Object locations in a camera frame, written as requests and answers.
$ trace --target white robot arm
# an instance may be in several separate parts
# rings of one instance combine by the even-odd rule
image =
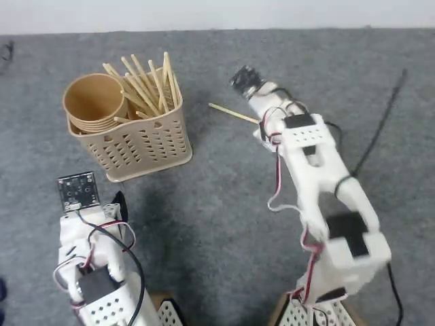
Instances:
[[[65,215],[60,218],[53,278],[69,294],[80,321],[86,326],[182,326],[171,301],[164,301],[156,311],[140,263],[136,261],[142,277],[126,270],[123,251],[134,245],[135,234],[122,220],[120,204],[100,205],[93,173],[62,177],[58,188]],[[122,245],[126,230],[133,236],[129,246]]]
[[[261,119],[254,135],[283,158],[298,192],[301,244],[312,254],[295,295],[302,304],[315,306],[357,293],[390,261],[391,251],[375,210],[358,180],[349,176],[324,120],[249,67],[231,83]],[[325,217],[318,204],[321,192],[335,193],[349,212]],[[315,244],[307,243],[307,234]]]

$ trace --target black wire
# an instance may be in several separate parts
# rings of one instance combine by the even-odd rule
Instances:
[[[115,241],[115,243],[118,246],[123,248],[125,250],[125,252],[127,252],[130,255],[131,259],[135,263],[135,265],[137,267],[137,271],[139,272],[139,276],[141,278],[141,290],[139,293],[139,299],[137,300],[136,309],[135,309],[135,311],[134,311],[134,313],[133,313],[133,315],[132,315],[132,317],[127,325],[127,326],[133,326],[135,319],[137,318],[139,312],[141,311],[143,296],[145,295],[145,274],[143,273],[142,265],[141,265],[140,261],[137,259],[136,255],[121,240],[116,238],[112,233],[108,232],[107,230],[104,230],[101,226],[98,226],[96,224],[89,223],[89,222],[85,221],[84,218],[82,217],[82,215],[80,214],[80,212],[79,211],[76,211],[76,212],[83,223],[91,226],[92,228],[94,228],[94,230],[100,231],[101,233],[103,233],[104,235],[108,236],[113,241]]]
[[[390,96],[390,98],[388,100],[388,103],[387,103],[387,109],[385,110],[385,112],[383,114],[383,117],[381,118],[381,121],[379,122],[378,128],[377,128],[375,134],[373,135],[372,141],[368,145],[366,151],[364,152],[364,154],[362,155],[360,161],[356,164],[354,170],[350,173],[350,175],[347,175],[346,177],[342,178],[336,184],[335,190],[334,190],[334,195],[336,197],[337,197],[338,191],[340,189],[340,186],[346,180],[349,180],[352,177],[357,177],[358,176],[358,174],[361,171],[361,168],[363,167],[364,163],[367,161],[371,151],[373,150],[373,148],[375,148],[376,142],[379,139],[381,131],[384,128],[385,123],[387,122],[387,119],[388,119],[388,117],[389,117],[389,115],[390,115],[390,113],[392,111],[394,103],[396,102],[396,99],[397,99],[401,89],[403,88],[403,85],[404,85],[407,77],[408,77],[408,70],[407,69],[403,69],[401,76],[399,77],[398,81],[396,82],[396,85],[394,86],[394,88],[393,88],[393,90],[391,92],[391,96]],[[388,269],[389,281],[391,283],[391,289],[393,290],[393,294],[394,294],[394,297],[396,299],[397,306],[398,306],[398,309],[399,309],[399,317],[398,317],[396,326],[400,326],[402,324],[404,309],[403,309],[402,301],[400,300],[399,293],[398,293],[397,288],[396,288],[396,282],[394,280],[393,270],[392,270],[391,263],[387,264],[387,269]]]
[[[338,124],[334,122],[325,121],[325,124],[335,128],[338,132],[338,152],[342,155],[343,152],[343,129]]]
[[[396,288],[396,282],[395,282],[394,276],[393,276],[392,263],[387,264],[387,269],[388,269],[389,281],[391,282],[391,289],[393,290],[393,294],[394,294],[394,297],[395,297],[396,302],[397,302],[397,307],[399,308],[399,317],[398,317],[396,326],[400,326],[402,324],[402,319],[403,319],[403,305],[402,305],[402,301],[400,300],[400,296],[399,296],[399,293],[398,293],[397,288]]]
[[[325,326],[328,326],[329,325],[328,314],[326,314],[326,312],[324,312],[322,309],[319,309],[319,308],[313,308],[313,309],[317,310],[317,311],[320,311],[322,314],[324,314],[324,316],[326,318],[326,325]]]
[[[273,90],[270,91],[270,93],[276,93],[276,92],[283,92],[285,95],[287,95],[287,97],[289,98],[289,100],[293,101],[294,104],[296,104],[296,106],[301,109],[305,114],[308,114],[308,109],[305,105],[299,103],[294,97],[293,95],[290,93],[290,91],[287,88],[284,87],[276,87]]]
[[[350,173],[350,176],[343,177],[336,184],[335,190],[334,190],[335,196],[337,196],[339,188],[344,183],[344,181],[346,181],[348,179],[351,179],[351,177],[357,177],[358,174],[360,173],[361,168],[363,167],[364,163],[367,161],[367,159],[368,159],[370,153],[372,152],[372,150],[375,148],[376,142],[379,139],[381,131],[384,128],[385,123],[387,122],[387,119],[388,119],[388,117],[389,117],[389,115],[390,115],[390,113],[392,111],[394,103],[396,102],[396,99],[397,99],[397,97],[398,97],[398,95],[399,95],[399,93],[400,93],[400,91],[401,91],[401,89],[402,89],[402,87],[403,87],[407,77],[408,77],[408,70],[407,69],[403,69],[401,76],[399,77],[398,81],[396,82],[396,85],[393,88],[393,91],[391,92],[391,96],[390,96],[390,98],[388,100],[388,103],[387,103],[387,109],[385,110],[385,112],[384,112],[384,114],[383,114],[383,116],[381,118],[381,121],[379,122],[378,128],[376,129],[376,132],[373,135],[373,138],[372,138],[370,144],[368,144],[368,146],[367,146],[366,150],[364,151],[364,154],[362,155],[360,161],[356,164],[355,168]]]
[[[15,42],[10,40],[0,46],[0,75],[3,75],[6,72],[14,59],[14,45]]]

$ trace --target beige plastic basket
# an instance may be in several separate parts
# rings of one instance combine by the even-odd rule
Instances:
[[[106,171],[112,182],[122,182],[188,162],[192,147],[183,115],[183,98],[174,110],[148,120],[135,120],[97,134],[80,134],[68,120],[69,132],[77,138]]]

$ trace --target gray carpet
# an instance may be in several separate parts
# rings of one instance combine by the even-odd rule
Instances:
[[[7,37],[0,37],[3,43]],[[0,275],[6,325],[77,325],[51,274],[61,212],[55,180],[94,170],[104,201],[126,192],[149,291],[172,291],[191,326],[265,326],[306,268],[294,212],[268,212],[274,157],[228,86],[249,63],[345,130],[353,166],[403,67],[408,83],[361,174],[393,253],[404,325],[430,325],[435,306],[435,31],[196,31],[19,36],[0,76]],[[131,53],[169,51],[185,98],[194,157],[184,166],[113,184],[67,134],[61,96],[77,76]],[[283,196],[296,202],[290,178]],[[386,270],[353,297],[369,325],[394,325]]]

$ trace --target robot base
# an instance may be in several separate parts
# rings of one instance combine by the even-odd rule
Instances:
[[[354,311],[342,302],[317,304],[314,308],[289,300],[284,295],[268,326],[366,326]]]

